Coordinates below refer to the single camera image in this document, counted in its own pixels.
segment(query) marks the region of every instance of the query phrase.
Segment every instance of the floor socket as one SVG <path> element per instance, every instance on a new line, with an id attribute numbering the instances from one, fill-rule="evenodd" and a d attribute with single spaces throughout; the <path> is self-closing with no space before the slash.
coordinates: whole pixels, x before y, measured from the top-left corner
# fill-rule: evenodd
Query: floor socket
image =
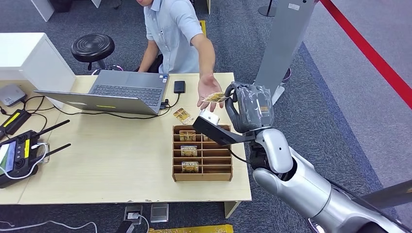
<path id="1" fill-rule="evenodd" d="M 169 204 L 153 203 L 150 222 L 167 222 L 169 220 Z"/>
<path id="2" fill-rule="evenodd" d="M 124 220 L 133 222 L 133 225 L 140 225 L 142 218 L 138 215 L 142 215 L 142 205 L 129 205 L 124 210 Z"/>

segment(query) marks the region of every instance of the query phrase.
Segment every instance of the light wooden desk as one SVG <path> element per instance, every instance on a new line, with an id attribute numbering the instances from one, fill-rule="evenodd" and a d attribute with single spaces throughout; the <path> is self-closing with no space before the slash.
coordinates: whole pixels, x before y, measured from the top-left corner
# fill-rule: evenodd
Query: light wooden desk
<path id="1" fill-rule="evenodd" d="M 73 92 L 87 93 L 95 78 L 78 76 Z M 216 78 L 223 88 L 234 80 L 233 73 L 216 74 Z M 164 116 L 139 120 L 60 114 L 58 122 L 70 119 L 70 123 L 52 131 L 48 142 L 51 150 L 66 143 L 72 146 L 51 156 L 50 162 L 30 178 L 16 203 L 224 201 L 225 215 L 229 217 L 240 201 L 251 200 L 245 163 L 233 159 L 231 182 L 173 181 L 171 131 L 173 125 L 180 124 L 173 112 L 183 107 L 193 117 L 199 114 L 198 74 L 170 75 L 165 95 L 170 103 L 177 98 L 173 93 L 176 80 L 186 81 L 186 93 Z M 79 110 L 66 105 L 64 111 Z M 220 124 L 231 124 L 224 109 L 215 113 Z M 233 145 L 232 150 L 245 158 L 243 144 Z M 4 203 L 1 192 L 0 201 Z"/>

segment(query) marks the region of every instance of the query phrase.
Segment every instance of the plastic wrap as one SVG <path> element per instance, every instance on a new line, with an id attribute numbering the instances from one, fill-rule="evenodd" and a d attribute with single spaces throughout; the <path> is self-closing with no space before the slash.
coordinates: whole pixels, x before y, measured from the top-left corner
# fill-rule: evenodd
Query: plastic wrap
<path id="1" fill-rule="evenodd" d="M 271 126 L 275 117 L 270 90 L 264 86 L 234 84 L 242 124 L 249 130 Z"/>

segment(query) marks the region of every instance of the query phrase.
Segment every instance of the man's hand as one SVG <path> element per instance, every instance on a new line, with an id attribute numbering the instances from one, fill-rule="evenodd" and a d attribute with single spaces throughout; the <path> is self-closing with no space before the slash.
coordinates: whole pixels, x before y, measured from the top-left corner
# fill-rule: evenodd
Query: man's hand
<path id="1" fill-rule="evenodd" d="M 202 100 L 208 97 L 210 94 L 216 92 L 222 92 L 218 81 L 215 79 L 213 74 L 202 75 L 199 79 L 197 85 L 197 91 L 199 93 L 199 101 L 197 101 L 197 106 L 201 110 L 207 108 L 210 104 L 210 111 L 213 112 L 216 108 L 216 103 L 203 102 Z M 220 108 L 223 108 L 223 102 L 219 103 Z"/>

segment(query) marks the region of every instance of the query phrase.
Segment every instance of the stool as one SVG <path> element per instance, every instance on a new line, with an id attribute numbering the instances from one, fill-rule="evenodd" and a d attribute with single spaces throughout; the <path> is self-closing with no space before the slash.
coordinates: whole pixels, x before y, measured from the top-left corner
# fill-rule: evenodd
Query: stool
<path id="1" fill-rule="evenodd" d="M 88 34 L 77 39 L 71 46 L 71 54 L 79 62 L 89 63 L 87 69 L 91 70 L 91 64 L 97 62 L 99 69 L 95 70 L 92 75 L 102 69 L 121 70 L 117 65 L 106 66 L 104 59 L 110 56 L 115 50 L 115 43 L 108 35 L 102 33 Z"/>

